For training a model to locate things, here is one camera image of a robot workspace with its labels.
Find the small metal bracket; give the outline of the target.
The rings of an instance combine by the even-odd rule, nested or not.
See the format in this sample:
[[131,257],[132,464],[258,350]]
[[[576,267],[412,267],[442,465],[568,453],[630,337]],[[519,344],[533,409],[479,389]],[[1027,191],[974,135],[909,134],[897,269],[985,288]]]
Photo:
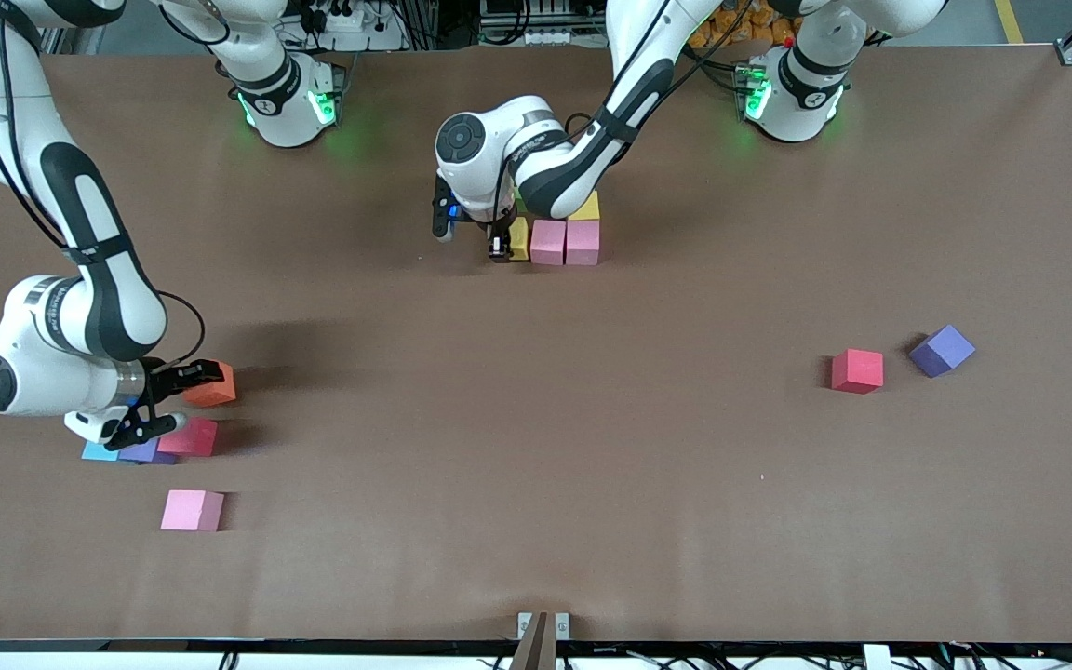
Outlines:
[[[533,623],[533,620],[536,617],[537,614],[531,613],[531,611],[524,611],[524,613],[517,614],[516,639],[523,637],[525,632],[527,632],[528,624]],[[547,616],[547,623],[549,624],[549,627],[555,628],[555,637],[559,641],[571,640],[571,617],[568,613],[549,613]]]

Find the brown table cover sheet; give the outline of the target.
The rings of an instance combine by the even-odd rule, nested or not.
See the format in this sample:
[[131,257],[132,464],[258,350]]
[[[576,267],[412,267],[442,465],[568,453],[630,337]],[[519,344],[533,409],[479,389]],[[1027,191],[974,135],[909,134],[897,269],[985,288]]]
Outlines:
[[[607,173],[600,264],[433,238],[444,119],[586,110],[609,68],[363,57],[340,130],[277,150],[208,57],[48,59],[238,399],[174,466],[0,417],[0,637],[465,639],[549,610],[591,639],[1071,641],[1072,68],[872,49],[796,145],[697,77]],[[66,271],[0,187],[0,314]],[[929,378],[908,355],[946,324],[977,351]],[[881,389],[830,389],[848,348]],[[220,530],[161,530],[170,490],[222,493]]]

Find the pink foam block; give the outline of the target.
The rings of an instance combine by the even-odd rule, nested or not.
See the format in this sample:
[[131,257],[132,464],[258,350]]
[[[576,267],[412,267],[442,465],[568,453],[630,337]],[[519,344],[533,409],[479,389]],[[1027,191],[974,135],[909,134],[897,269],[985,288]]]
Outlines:
[[596,266],[600,262],[599,220],[569,220],[566,224],[565,264]]
[[167,492],[160,528],[165,531],[218,531],[225,496],[205,490]]
[[565,264],[567,230],[565,221],[535,220],[530,228],[528,256],[533,264]]

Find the red foam block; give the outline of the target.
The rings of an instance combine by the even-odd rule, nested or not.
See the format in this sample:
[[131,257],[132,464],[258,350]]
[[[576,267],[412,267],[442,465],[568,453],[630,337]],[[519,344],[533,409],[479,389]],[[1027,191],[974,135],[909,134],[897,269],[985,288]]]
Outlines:
[[831,390],[870,394],[884,384],[884,356],[881,352],[848,348],[831,360]]
[[212,420],[191,417],[184,427],[160,437],[157,452],[178,458],[211,457],[214,452],[218,430],[220,425]]

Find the orange foam block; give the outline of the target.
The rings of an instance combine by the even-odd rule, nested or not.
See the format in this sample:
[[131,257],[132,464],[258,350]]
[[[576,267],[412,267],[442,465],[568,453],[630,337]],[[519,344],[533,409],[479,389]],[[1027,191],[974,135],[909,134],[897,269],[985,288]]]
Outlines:
[[213,408],[237,399],[233,368],[221,361],[217,361],[217,364],[220,366],[221,381],[208,382],[183,391],[181,394],[183,402],[198,408]]

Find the aluminium equipment rack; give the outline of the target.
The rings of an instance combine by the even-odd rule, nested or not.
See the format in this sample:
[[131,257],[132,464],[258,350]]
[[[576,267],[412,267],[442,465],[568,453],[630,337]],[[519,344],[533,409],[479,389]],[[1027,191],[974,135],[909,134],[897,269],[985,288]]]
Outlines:
[[382,0],[405,47],[606,47],[607,0]]

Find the pile of orange objects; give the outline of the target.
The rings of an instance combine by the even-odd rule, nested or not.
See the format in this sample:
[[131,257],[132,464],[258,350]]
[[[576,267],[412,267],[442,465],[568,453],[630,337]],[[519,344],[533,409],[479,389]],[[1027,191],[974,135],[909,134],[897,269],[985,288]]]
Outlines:
[[801,23],[801,17],[774,11],[766,0],[723,0],[694,30],[688,46],[696,53],[756,41],[781,46],[796,38]]

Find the purple foam block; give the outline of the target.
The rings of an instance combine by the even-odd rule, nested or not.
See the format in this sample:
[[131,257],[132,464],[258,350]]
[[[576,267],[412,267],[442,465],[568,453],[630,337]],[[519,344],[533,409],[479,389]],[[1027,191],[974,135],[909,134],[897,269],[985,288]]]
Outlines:
[[144,444],[125,447],[116,453],[116,459],[128,463],[152,463],[153,465],[175,465],[178,457],[170,452],[162,452],[160,438],[152,438]]
[[929,378],[944,376],[974,355],[977,348],[953,324],[946,324],[920,341],[907,355]]

